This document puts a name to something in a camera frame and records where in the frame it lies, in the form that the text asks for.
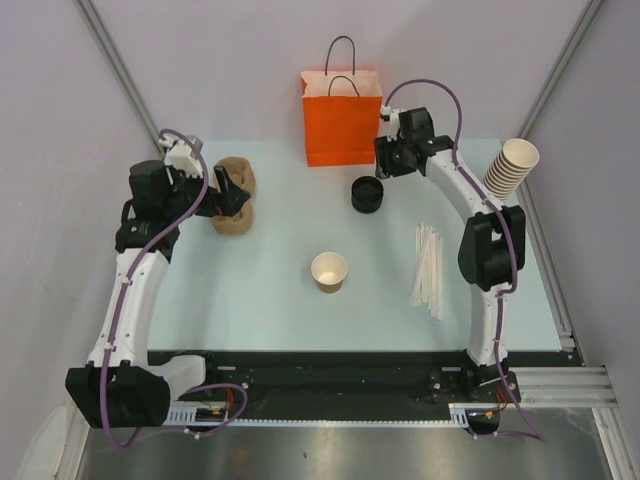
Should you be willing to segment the stack of black lids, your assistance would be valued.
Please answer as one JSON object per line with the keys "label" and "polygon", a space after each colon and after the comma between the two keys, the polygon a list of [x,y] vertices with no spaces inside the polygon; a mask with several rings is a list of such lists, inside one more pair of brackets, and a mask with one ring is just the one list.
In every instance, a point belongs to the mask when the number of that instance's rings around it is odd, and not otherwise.
{"label": "stack of black lids", "polygon": [[376,177],[361,176],[351,185],[351,204],[360,213],[376,212],[381,207],[383,198],[384,188]]}

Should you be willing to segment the orange paper bag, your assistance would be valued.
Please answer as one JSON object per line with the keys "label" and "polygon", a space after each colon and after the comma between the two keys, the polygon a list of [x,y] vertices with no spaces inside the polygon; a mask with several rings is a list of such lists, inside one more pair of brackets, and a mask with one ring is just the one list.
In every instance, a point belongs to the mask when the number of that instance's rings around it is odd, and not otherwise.
{"label": "orange paper bag", "polygon": [[322,69],[300,73],[305,153],[310,167],[374,162],[382,105],[379,74],[356,66],[355,43],[350,44],[349,69],[331,70],[326,58]]}

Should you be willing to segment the stack of paper cups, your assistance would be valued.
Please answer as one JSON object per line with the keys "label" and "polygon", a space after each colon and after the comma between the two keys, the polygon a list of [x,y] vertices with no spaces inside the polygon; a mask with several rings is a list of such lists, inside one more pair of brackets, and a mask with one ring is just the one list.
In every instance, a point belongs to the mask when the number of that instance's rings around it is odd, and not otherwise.
{"label": "stack of paper cups", "polygon": [[497,199],[507,200],[540,161],[540,153],[531,142],[513,138],[501,147],[482,179]]}

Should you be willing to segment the single brown paper cup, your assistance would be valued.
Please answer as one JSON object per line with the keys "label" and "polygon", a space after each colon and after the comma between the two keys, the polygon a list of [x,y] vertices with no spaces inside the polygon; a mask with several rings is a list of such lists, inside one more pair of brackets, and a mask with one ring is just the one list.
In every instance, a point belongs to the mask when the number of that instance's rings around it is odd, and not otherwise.
{"label": "single brown paper cup", "polygon": [[322,292],[336,293],[347,277],[348,264],[345,258],[336,252],[323,252],[312,261],[311,274]]}

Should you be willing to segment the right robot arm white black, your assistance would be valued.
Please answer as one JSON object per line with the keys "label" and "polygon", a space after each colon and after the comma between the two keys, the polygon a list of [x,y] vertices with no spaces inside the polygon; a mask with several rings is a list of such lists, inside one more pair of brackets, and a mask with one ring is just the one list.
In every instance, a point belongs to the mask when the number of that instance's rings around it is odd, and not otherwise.
{"label": "right robot arm white black", "polygon": [[515,290],[525,262],[525,213],[489,194],[459,156],[456,142],[436,135],[426,108],[384,106],[380,118],[388,131],[374,141],[377,177],[420,173],[465,223],[457,262],[470,286],[471,330],[460,388],[473,401],[513,399],[517,381],[508,372],[502,333],[506,297]]}

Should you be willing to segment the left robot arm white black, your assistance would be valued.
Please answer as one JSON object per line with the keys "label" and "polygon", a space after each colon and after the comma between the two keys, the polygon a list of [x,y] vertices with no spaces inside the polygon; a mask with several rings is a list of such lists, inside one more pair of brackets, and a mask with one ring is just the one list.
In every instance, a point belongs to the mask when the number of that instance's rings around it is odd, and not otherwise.
{"label": "left robot arm white black", "polygon": [[197,216],[234,217],[255,187],[248,175],[218,164],[215,185],[161,160],[129,170],[131,199],[116,233],[116,274],[98,340],[83,367],[68,370],[65,387],[93,428],[157,427],[170,405],[188,391],[214,397],[221,376],[200,355],[182,355],[160,366],[148,362],[148,339],[160,286],[180,231],[176,220],[188,209]]}

